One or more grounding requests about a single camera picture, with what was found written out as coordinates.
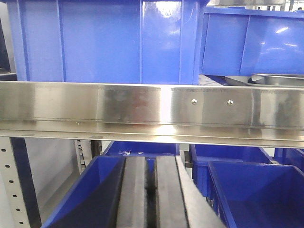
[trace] perforated metal post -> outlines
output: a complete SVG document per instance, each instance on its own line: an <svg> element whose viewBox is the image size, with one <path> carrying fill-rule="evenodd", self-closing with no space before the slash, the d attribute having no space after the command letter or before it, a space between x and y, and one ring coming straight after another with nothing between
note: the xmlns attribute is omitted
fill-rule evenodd
<svg viewBox="0 0 304 228"><path fill-rule="evenodd" d="M40 227L37 199L23 138L0 137L0 172L15 227Z"/></svg>

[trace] bolt head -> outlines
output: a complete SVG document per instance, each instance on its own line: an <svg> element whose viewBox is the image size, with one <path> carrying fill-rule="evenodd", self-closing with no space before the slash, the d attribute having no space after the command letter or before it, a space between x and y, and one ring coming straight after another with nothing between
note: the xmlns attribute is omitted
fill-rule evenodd
<svg viewBox="0 0 304 228"><path fill-rule="evenodd" d="M227 104L228 104L228 105L233 105L233 100L228 100L228 101L227 101Z"/></svg>

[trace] stainless steel shelf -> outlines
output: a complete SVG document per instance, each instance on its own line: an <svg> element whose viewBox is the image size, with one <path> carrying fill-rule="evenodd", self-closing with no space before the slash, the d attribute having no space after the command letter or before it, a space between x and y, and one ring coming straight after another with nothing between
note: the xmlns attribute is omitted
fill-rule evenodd
<svg viewBox="0 0 304 228"><path fill-rule="evenodd" d="M304 89L0 82L0 136L304 148Z"/></svg>

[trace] blue plastic bin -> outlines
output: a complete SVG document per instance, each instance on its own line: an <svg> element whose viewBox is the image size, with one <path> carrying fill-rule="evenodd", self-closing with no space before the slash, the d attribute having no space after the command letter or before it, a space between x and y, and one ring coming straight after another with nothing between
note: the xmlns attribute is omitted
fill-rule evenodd
<svg viewBox="0 0 304 228"><path fill-rule="evenodd" d="M304 152L300 149L276 148L274 159L280 164L294 165L304 171Z"/></svg>
<svg viewBox="0 0 304 228"><path fill-rule="evenodd" d="M42 228L49 227L83 202L109 176L119 162L123 162L123 158L95 157L43 224Z"/></svg>
<svg viewBox="0 0 304 228"><path fill-rule="evenodd" d="M208 0L1 1L19 81L198 83Z"/></svg>
<svg viewBox="0 0 304 228"><path fill-rule="evenodd" d="M200 69L205 75L304 74L304 14L204 9Z"/></svg>
<svg viewBox="0 0 304 228"><path fill-rule="evenodd" d="M105 155L110 156L144 156L149 165L149 170L154 168L154 160L157 156L170 156L180 154L180 145L174 143L155 142L111 142Z"/></svg>
<svg viewBox="0 0 304 228"><path fill-rule="evenodd" d="M204 197L211 198L211 179L208 171L209 161L224 162L260 162L270 163L271 157L258 147L190 145L194 183Z"/></svg>
<svg viewBox="0 0 304 228"><path fill-rule="evenodd" d="M210 162L228 228L303 228L304 173L295 166Z"/></svg>

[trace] plastic storage bin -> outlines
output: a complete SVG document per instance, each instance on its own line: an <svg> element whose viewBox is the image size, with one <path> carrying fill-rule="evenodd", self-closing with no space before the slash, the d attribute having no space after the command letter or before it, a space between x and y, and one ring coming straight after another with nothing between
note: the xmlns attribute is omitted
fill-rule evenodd
<svg viewBox="0 0 304 228"><path fill-rule="evenodd" d="M1 1L19 81L198 83L208 0Z"/></svg>
<svg viewBox="0 0 304 228"><path fill-rule="evenodd" d="M276 148L274 159L280 164L294 165L304 171L304 152L300 149Z"/></svg>
<svg viewBox="0 0 304 228"><path fill-rule="evenodd" d="M211 197L209 161L270 163L271 157L258 147L190 145L193 170L192 178L203 196Z"/></svg>
<svg viewBox="0 0 304 228"><path fill-rule="evenodd" d="M84 202L97 188L100 188L100 184L107 181L107 183L110 183L108 185L108 189L105 189L102 194L104 194L106 197L112 197L115 192L113 191L113 187L115 187L115 181L119 179L118 176L116 176L116 172L111 174L111 171L114 169L117 169L120 166L120 164L123 164L124 158L119 157L109 157L109 156L97 156L95 157L88 167L85 169L85 171L81 174L80 178L77 182L74 183L72 188L69 190L69 192L65 195L65 197L61 200L60 204L55 208L53 213L50 215L50 217L47 219L47 221L43 224L42 228L49 228L54 227L54 224L62 219L64 216L67 216L69 212L76 209L78 211L74 211L74 214L76 212L77 217L85 216L83 213L94 213L92 211L83 211L84 209L79 208L78 206ZM101 208L97 208L97 214L99 216L99 220L107 220L108 214L107 211L110 210L110 205L99 205Z"/></svg>
<svg viewBox="0 0 304 228"><path fill-rule="evenodd" d="M110 156L144 156L149 165L149 170L154 168L154 160L157 156L170 156L180 154L180 145L174 143L155 142L111 142L105 155Z"/></svg>
<svg viewBox="0 0 304 228"><path fill-rule="evenodd" d="M203 24L202 74L304 74L302 13L206 7Z"/></svg>
<svg viewBox="0 0 304 228"><path fill-rule="evenodd" d="M304 173L297 167L210 162L215 211L228 228L303 228Z"/></svg>

